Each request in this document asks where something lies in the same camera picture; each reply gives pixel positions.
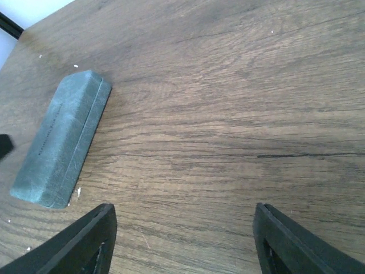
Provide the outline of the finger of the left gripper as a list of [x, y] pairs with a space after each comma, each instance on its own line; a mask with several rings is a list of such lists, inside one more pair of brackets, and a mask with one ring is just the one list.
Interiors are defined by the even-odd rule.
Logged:
[[0, 134], [0, 160], [4, 159], [12, 150], [14, 144], [8, 134]]

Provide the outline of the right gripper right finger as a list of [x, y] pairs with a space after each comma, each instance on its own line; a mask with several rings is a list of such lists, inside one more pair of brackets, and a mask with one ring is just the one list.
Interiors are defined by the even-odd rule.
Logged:
[[253, 234], [262, 273], [364, 273], [364, 263], [270, 204], [256, 205]]

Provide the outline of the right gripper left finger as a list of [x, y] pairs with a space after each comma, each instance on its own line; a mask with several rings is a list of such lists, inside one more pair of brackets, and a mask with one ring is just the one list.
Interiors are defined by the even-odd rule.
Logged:
[[117, 232], [113, 204], [101, 204], [1, 273], [108, 273]]

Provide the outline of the blue-grey glasses case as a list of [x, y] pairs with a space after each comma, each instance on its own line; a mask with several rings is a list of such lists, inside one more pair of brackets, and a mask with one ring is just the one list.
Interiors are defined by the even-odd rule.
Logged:
[[62, 79], [11, 196], [47, 208], [67, 207], [110, 93], [111, 85], [92, 70]]

